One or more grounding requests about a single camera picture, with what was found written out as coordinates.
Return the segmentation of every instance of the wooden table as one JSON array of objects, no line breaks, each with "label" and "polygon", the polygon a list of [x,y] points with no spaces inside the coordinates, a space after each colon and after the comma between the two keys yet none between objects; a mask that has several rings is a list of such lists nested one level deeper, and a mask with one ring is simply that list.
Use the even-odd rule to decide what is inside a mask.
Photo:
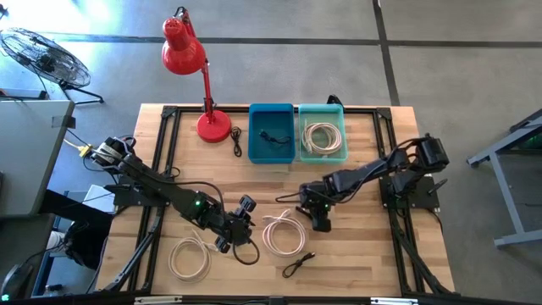
[{"label": "wooden table", "polygon": [[[142,104],[135,127],[135,151],[149,166],[152,163],[162,108],[162,104]],[[418,136],[413,108],[391,107],[391,112],[397,142]],[[293,213],[309,232],[304,252],[297,257],[277,258],[268,252],[262,242],[262,231],[266,225],[262,216],[278,216],[285,209],[294,208],[292,203],[276,203],[274,199],[277,196],[297,192],[303,182],[321,180],[324,174],[341,168],[353,169],[378,157],[370,116],[346,115],[349,156],[342,165],[313,165],[297,161],[293,164],[255,165],[247,157],[247,114],[230,115],[232,125],[239,126],[243,131],[241,158],[234,156],[233,142],[229,138],[218,144],[202,141],[196,133],[198,117],[199,114],[182,114],[174,156],[174,166],[181,173],[176,180],[204,180],[216,184],[224,194],[226,210],[238,207],[239,199],[244,194],[252,197],[257,202],[252,212],[252,219],[256,223],[252,239],[259,246],[262,256],[255,265],[245,266],[234,259],[231,251],[227,254],[213,253],[213,265],[206,279],[196,284],[178,281],[169,272],[169,253],[181,237],[191,236],[192,230],[197,228],[169,207],[163,222],[152,294],[326,297],[400,295],[390,223],[387,212],[381,207],[376,181],[364,185],[349,203],[333,208],[329,215],[333,227],[330,233],[312,231],[309,219]],[[171,125],[165,139],[169,139]],[[161,169],[165,164],[168,144],[168,141],[164,143]],[[216,192],[210,187],[198,186],[194,189],[216,197]],[[138,207],[128,208],[114,219],[97,288],[103,288],[111,282],[133,253],[141,210]],[[412,221],[420,255],[441,283],[453,290],[445,243],[438,222],[424,210],[412,210]],[[275,233],[279,246],[285,250],[296,247],[299,242],[296,231],[286,226],[283,228],[282,225],[279,228],[282,230],[276,230]],[[214,242],[216,238],[210,230],[199,230],[198,233],[208,242]],[[239,247],[238,252],[241,258],[253,258],[254,250],[250,245]],[[295,262],[306,252],[315,252],[316,257],[307,261],[294,276],[283,279],[281,272],[284,266]],[[201,262],[202,256],[195,248],[188,248],[178,257],[178,266],[183,273],[195,271]],[[147,257],[144,257],[139,286],[146,269]],[[409,283],[414,286],[412,265],[409,262],[406,262],[406,269]]]}]

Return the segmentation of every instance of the teal bin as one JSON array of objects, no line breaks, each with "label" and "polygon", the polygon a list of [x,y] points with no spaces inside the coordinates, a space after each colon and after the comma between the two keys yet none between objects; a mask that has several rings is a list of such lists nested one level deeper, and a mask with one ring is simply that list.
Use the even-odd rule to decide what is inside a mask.
[{"label": "teal bin", "polygon": [[[330,123],[340,130],[342,147],[339,151],[330,155],[319,155],[310,153],[301,141],[301,135],[305,126],[313,123]],[[339,104],[301,104],[299,106],[299,154],[302,162],[311,164],[340,164],[348,159],[348,145],[346,143],[345,115]],[[322,131],[314,131],[312,134],[314,144],[319,147],[326,147],[327,136]]]},{"label": "teal bin", "polygon": [[[285,144],[266,141],[265,131]],[[255,164],[290,164],[296,157],[294,106],[289,103],[252,104],[248,110],[248,158]]]}]

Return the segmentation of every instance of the yellow connector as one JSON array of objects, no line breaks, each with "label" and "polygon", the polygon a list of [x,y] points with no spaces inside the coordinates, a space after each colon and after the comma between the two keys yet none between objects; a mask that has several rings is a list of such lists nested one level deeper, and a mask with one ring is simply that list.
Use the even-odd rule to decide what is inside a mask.
[{"label": "yellow connector", "polygon": [[77,145],[75,145],[74,143],[66,139],[64,139],[64,141],[66,142],[66,144],[70,145],[71,147],[77,148],[77,150],[79,151],[79,157],[81,158],[84,158],[92,150],[92,145],[90,144],[82,146],[82,147],[78,147]]},{"label": "yellow connector", "polygon": [[79,157],[84,158],[92,150],[92,145],[86,145],[83,147],[77,147],[79,149]]}]

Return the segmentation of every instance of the desk lamp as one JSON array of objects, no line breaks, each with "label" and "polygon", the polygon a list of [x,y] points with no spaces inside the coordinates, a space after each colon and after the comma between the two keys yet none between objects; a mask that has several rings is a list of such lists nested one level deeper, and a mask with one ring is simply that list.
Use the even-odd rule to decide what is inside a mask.
[{"label": "desk lamp", "polygon": [[205,49],[196,38],[188,10],[177,8],[175,15],[163,23],[166,42],[162,48],[163,65],[177,75],[190,75],[200,70],[205,83],[205,113],[197,121],[197,134],[207,142],[216,143],[230,133],[228,114],[214,110],[209,81],[209,68]]}]

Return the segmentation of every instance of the blue bin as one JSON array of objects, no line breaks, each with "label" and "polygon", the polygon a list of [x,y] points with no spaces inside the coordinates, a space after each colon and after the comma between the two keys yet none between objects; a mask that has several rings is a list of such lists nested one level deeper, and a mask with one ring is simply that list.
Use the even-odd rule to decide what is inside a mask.
[{"label": "blue bin", "polygon": [[[266,141],[261,131],[279,139],[290,137],[286,144]],[[248,158],[254,164],[290,164],[296,157],[294,106],[289,103],[253,104],[248,110]]]}]

